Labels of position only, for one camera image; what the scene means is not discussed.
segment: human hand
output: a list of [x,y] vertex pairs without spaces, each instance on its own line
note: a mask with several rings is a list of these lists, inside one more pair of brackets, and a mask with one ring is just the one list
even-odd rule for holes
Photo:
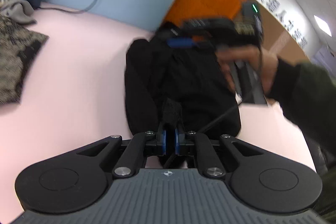
[[[264,93],[267,95],[273,85],[275,75],[278,69],[278,58],[276,55],[270,53],[265,49],[262,50],[262,67],[260,72],[260,80]],[[259,67],[259,55],[260,50],[253,45],[247,45],[243,47],[227,48],[223,51],[217,51],[217,61],[220,65],[221,71],[226,78],[229,85],[229,89],[235,92],[235,84],[231,76],[229,63],[236,60],[243,60],[250,63],[254,70]]]

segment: ceiling light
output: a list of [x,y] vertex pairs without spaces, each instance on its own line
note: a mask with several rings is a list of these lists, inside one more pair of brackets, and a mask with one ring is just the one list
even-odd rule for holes
[[324,31],[326,34],[331,36],[331,31],[329,29],[328,24],[324,20],[320,19],[319,17],[317,17],[317,16],[314,16],[314,17],[315,17],[317,25],[320,27],[320,29],[322,31]]

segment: person's arm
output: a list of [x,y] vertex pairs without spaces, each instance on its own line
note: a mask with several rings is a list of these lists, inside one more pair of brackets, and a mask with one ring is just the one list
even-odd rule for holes
[[[253,46],[217,52],[229,86],[227,63],[245,60],[257,69],[259,54]],[[265,95],[279,101],[288,120],[336,155],[336,86],[324,69],[308,63],[293,67],[263,50],[261,82]]]

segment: black garment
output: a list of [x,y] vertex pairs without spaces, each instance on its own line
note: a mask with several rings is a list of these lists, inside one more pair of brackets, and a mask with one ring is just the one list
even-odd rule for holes
[[[201,129],[237,105],[213,49],[170,48],[159,37],[135,40],[126,54],[125,107],[132,134],[157,131],[167,98],[181,104],[186,131]],[[206,134],[236,136],[240,128],[237,108]]]

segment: black cuff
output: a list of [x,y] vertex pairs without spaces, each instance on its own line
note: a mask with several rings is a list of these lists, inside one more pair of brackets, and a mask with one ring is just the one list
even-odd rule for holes
[[293,67],[279,58],[278,70],[268,97],[280,103],[290,100],[299,75],[300,65]]

